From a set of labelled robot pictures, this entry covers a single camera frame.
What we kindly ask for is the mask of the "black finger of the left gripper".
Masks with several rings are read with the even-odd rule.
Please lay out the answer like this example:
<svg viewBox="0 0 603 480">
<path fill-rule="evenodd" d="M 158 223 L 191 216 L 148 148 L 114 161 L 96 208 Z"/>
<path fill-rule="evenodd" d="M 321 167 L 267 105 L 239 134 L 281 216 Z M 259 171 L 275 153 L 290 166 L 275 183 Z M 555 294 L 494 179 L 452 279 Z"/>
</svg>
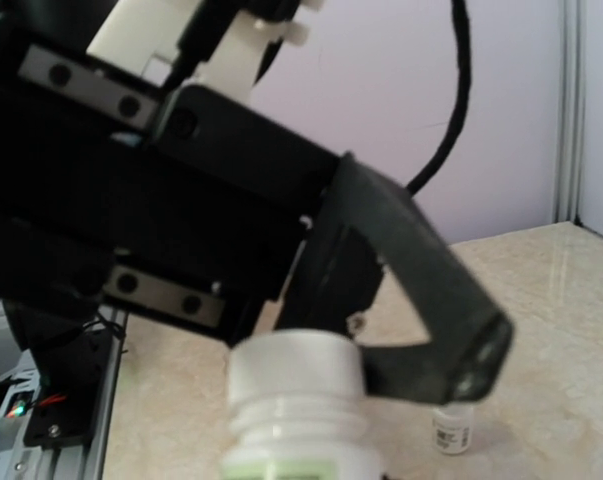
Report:
<svg viewBox="0 0 603 480">
<path fill-rule="evenodd" d="M 367 394 L 429 405 L 485 399 L 511 348 L 513 322 L 408 191 L 347 154 L 315 218 L 276 329 L 347 335 L 349 317 L 372 306 L 386 272 L 429 340 L 361 347 Z"/>
</svg>

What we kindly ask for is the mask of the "white cap of bottle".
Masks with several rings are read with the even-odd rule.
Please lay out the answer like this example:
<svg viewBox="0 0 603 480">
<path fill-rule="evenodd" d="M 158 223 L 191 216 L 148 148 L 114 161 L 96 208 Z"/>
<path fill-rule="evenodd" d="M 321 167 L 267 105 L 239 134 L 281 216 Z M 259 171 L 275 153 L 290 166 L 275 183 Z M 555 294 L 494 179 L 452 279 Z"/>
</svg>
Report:
<svg viewBox="0 0 603 480">
<path fill-rule="evenodd" d="M 351 340 L 318 330 L 281 330 L 247 339 L 228 358 L 232 408 L 276 395 L 365 395 L 362 359 Z"/>
</svg>

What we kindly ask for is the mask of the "white pill bottle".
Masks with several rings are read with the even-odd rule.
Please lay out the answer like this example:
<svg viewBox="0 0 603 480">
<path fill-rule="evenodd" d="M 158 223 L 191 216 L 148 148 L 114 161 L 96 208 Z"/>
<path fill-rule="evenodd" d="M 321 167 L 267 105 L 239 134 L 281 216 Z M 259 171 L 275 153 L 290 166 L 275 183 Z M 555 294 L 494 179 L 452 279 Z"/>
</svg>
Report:
<svg viewBox="0 0 603 480">
<path fill-rule="evenodd" d="M 230 410 L 234 443 L 222 479 L 381 479 L 386 465 L 369 439 L 362 398 L 278 394 Z"/>
<path fill-rule="evenodd" d="M 474 406 L 450 404 L 432 410 L 432 441 L 437 451 L 444 455 L 465 453 L 474 431 Z"/>
</svg>

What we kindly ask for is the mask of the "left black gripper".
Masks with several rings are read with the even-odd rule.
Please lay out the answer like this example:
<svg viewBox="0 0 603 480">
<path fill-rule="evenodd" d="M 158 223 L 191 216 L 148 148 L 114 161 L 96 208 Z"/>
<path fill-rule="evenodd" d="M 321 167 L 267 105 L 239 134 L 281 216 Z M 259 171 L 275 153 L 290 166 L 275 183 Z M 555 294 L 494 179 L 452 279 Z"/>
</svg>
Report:
<svg viewBox="0 0 603 480">
<path fill-rule="evenodd" d="M 112 305 L 235 345 L 338 157 L 199 86 L 166 95 L 0 15 L 0 298 Z"/>
</svg>

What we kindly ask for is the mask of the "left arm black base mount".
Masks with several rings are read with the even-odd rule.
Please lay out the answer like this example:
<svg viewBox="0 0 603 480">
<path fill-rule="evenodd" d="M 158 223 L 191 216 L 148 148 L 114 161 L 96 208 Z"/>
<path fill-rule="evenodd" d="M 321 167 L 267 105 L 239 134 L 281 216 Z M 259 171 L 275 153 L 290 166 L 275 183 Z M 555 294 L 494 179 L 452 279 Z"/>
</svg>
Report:
<svg viewBox="0 0 603 480">
<path fill-rule="evenodd" d="M 125 338 L 124 315 L 107 306 L 77 319 L 8 301 L 3 308 L 13 338 L 39 373 L 24 445 L 46 450 L 89 444 L 110 355 Z"/>
</svg>

